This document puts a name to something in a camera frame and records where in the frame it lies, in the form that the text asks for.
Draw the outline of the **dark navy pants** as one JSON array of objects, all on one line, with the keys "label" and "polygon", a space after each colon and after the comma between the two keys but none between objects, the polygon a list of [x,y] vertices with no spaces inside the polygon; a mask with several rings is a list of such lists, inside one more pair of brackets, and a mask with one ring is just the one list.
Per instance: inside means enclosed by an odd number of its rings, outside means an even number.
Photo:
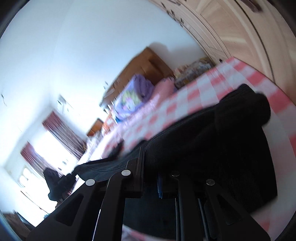
[{"label": "dark navy pants", "polygon": [[155,237],[177,237],[175,199],[158,194],[158,177],[168,175],[204,180],[214,185],[231,207],[252,215],[278,194],[263,131],[270,116],[266,96],[242,84],[217,104],[182,118],[149,140],[137,142],[124,155],[120,154],[123,143],[119,143],[106,158],[78,165],[65,176],[46,169],[49,199],[62,202],[77,177],[108,181],[143,148],[143,194],[126,199],[125,226]]}]

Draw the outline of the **brown far nightstand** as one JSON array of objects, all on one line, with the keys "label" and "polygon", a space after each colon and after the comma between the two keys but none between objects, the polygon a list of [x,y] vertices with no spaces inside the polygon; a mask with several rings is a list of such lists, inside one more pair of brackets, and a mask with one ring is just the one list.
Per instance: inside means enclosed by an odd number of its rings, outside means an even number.
[{"label": "brown far nightstand", "polygon": [[100,118],[98,118],[90,128],[89,132],[87,133],[87,136],[88,137],[94,136],[97,132],[101,131],[102,126],[103,126],[103,121]]}]

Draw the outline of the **dark red left curtain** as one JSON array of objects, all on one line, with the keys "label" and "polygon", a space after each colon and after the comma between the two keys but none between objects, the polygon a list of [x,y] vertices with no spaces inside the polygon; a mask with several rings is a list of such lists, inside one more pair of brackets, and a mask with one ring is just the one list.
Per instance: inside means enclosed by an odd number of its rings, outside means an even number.
[{"label": "dark red left curtain", "polygon": [[42,177],[46,168],[54,169],[42,156],[40,156],[34,147],[27,142],[21,150],[22,157],[32,166],[32,168]]}]

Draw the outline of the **dark red curtain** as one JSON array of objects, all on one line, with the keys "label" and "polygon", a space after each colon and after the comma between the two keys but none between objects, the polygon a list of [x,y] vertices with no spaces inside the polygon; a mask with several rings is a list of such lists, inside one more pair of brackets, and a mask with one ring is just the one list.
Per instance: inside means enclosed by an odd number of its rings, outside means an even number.
[{"label": "dark red curtain", "polygon": [[49,131],[77,160],[80,160],[86,151],[86,142],[79,137],[60,117],[52,111],[42,122]]},{"label": "dark red curtain", "polygon": [[40,156],[34,147],[27,142],[21,150],[22,157],[32,166],[32,168],[42,177],[46,168],[54,169],[42,156]]}]

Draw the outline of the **dark red right curtain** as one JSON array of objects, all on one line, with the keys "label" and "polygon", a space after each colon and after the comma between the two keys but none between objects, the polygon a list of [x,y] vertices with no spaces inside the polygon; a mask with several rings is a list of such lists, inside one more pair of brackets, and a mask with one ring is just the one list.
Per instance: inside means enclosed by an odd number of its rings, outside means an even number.
[{"label": "dark red right curtain", "polygon": [[86,142],[79,137],[60,117],[52,111],[42,122],[49,131],[77,160],[80,160],[86,151]]}]

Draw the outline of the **pink bed sheet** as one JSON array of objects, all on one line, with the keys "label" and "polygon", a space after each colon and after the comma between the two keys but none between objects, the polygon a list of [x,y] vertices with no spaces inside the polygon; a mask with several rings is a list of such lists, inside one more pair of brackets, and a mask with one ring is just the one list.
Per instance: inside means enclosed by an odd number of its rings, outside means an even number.
[{"label": "pink bed sheet", "polygon": [[148,116],[153,110],[155,110],[163,101],[165,101],[170,95],[177,91],[173,78],[168,77],[161,80],[156,84],[152,92],[151,98],[121,124],[117,122],[114,117],[114,111],[107,116],[106,121],[103,123],[101,130],[97,131],[93,136],[89,137],[86,142],[86,152],[94,150],[96,144],[99,144],[101,139],[117,128],[117,125],[123,126],[121,129],[126,130],[128,126],[133,126],[139,120]]}]

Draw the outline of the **pink white checkered sheet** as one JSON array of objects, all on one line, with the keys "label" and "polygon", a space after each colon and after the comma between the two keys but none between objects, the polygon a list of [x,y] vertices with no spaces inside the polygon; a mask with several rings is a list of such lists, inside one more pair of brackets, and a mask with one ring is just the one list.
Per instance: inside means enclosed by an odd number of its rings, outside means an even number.
[{"label": "pink white checkered sheet", "polygon": [[123,151],[128,152],[140,140],[151,138],[181,118],[216,104],[243,83],[265,94],[269,101],[271,119],[263,130],[278,188],[277,199],[255,213],[254,218],[272,240],[295,240],[294,235],[288,235],[295,231],[295,105],[264,74],[236,58],[226,60],[185,85],[126,130],[117,125],[94,150],[85,152],[79,163],[105,158],[120,140],[125,142]]}]

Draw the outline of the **purple floral folded quilt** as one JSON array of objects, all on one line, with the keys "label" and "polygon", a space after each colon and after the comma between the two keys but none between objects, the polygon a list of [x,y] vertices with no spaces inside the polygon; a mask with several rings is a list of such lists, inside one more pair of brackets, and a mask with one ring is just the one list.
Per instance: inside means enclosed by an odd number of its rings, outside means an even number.
[{"label": "purple floral folded quilt", "polygon": [[135,74],[128,85],[119,94],[114,103],[115,116],[120,121],[125,120],[150,98],[154,85],[141,74]]}]

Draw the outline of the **floral covered nightstand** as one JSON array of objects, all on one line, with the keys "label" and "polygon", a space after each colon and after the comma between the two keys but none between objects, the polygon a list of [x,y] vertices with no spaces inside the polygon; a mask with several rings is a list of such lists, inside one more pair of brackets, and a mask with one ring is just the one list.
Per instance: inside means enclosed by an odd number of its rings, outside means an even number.
[{"label": "floral covered nightstand", "polygon": [[174,70],[175,87],[177,89],[182,88],[191,81],[195,80],[205,72],[213,68],[215,65],[208,57],[200,58],[194,61],[190,65],[182,65]]}]

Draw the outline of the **brown wooden headboard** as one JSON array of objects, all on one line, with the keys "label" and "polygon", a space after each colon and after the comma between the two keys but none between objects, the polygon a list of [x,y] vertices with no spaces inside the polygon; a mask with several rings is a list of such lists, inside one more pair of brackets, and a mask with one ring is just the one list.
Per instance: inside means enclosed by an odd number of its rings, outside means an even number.
[{"label": "brown wooden headboard", "polygon": [[111,106],[133,75],[136,74],[143,75],[153,85],[156,85],[162,79],[172,77],[173,71],[151,48],[146,47],[126,65],[107,88],[100,102],[100,107],[105,109]]}]

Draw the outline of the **light wood wardrobe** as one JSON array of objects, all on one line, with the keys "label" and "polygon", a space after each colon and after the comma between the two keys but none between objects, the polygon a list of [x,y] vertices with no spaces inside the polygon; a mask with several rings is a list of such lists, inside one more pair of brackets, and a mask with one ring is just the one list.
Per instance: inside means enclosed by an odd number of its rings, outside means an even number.
[{"label": "light wood wardrobe", "polygon": [[215,62],[235,57],[295,100],[295,34],[269,1],[152,1]]}]

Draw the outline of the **white wall air conditioner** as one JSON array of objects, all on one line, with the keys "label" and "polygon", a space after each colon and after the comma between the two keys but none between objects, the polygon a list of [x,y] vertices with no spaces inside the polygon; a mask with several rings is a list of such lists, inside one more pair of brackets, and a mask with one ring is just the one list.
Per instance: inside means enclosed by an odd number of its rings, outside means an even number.
[{"label": "white wall air conditioner", "polygon": [[66,99],[59,95],[57,98],[57,109],[60,113],[66,113],[71,110],[72,106],[66,101]]}]

